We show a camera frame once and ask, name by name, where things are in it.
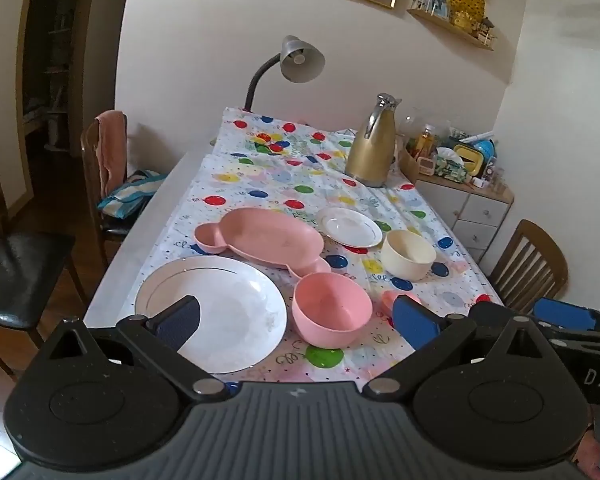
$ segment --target cabinet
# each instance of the cabinet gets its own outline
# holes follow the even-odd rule
[[[440,176],[420,175],[416,189],[478,264],[514,200],[508,188],[497,194]]]

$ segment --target lamp shade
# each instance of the lamp shade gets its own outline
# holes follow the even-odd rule
[[[280,49],[280,70],[293,83],[306,83],[320,75],[324,56],[312,44],[286,36]]]

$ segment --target silver screw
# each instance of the silver screw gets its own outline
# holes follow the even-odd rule
[[[199,395],[217,395],[224,390],[224,383],[218,379],[200,379],[193,383],[193,391]]]
[[[388,377],[378,377],[371,381],[368,386],[376,395],[394,394],[400,389],[400,383]]]

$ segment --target dining table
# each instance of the dining table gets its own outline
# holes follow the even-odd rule
[[[353,130],[325,132],[227,108],[212,153],[199,167],[199,155],[187,153],[131,229],[91,301],[85,324],[114,326],[135,314],[138,290],[152,272],[179,258],[205,254],[193,237],[195,227],[218,222],[241,207],[281,212],[317,229],[321,209],[349,208],[372,219],[383,233],[408,230],[422,236],[435,247],[436,261],[424,279],[410,282],[385,271],[379,247],[348,247],[322,234],[321,256],[331,272],[355,280],[366,290],[374,303],[371,320],[354,343],[335,350],[309,345],[288,323],[282,341],[268,357],[245,370],[218,376],[223,381],[354,381],[361,388],[414,351],[380,308],[385,291],[412,292],[439,316],[467,314],[479,300],[502,304],[467,250],[397,164],[392,164],[384,187],[377,189],[344,173],[354,135]],[[258,226],[264,234],[269,228]],[[222,256],[241,259],[231,252]],[[287,270],[250,265],[276,285],[291,320],[297,280]]]

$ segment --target balloon print tablecloth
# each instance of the balloon print tablecloth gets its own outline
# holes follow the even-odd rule
[[[414,186],[393,168],[383,189],[371,189],[344,175],[353,132],[319,132],[228,108],[211,155],[163,229],[126,300],[133,310],[138,288],[157,267],[186,256],[204,254],[192,238],[195,226],[216,222],[229,210],[254,206],[293,215],[314,227],[325,206],[342,206],[373,219],[382,231],[408,229],[436,247],[438,258],[417,283],[384,271],[378,248],[360,250],[324,236],[322,256],[333,272],[359,283],[376,306],[385,290],[412,290],[435,313],[466,314],[481,294],[497,297],[480,270],[449,234]],[[266,232],[268,226],[260,228]],[[233,253],[229,258],[239,259]],[[295,281],[286,270],[255,266],[270,277],[288,306]],[[352,346],[323,350],[308,346],[290,327],[278,348],[247,370],[225,374],[225,381],[339,381],[362,386],[413,352],[379,310]]]

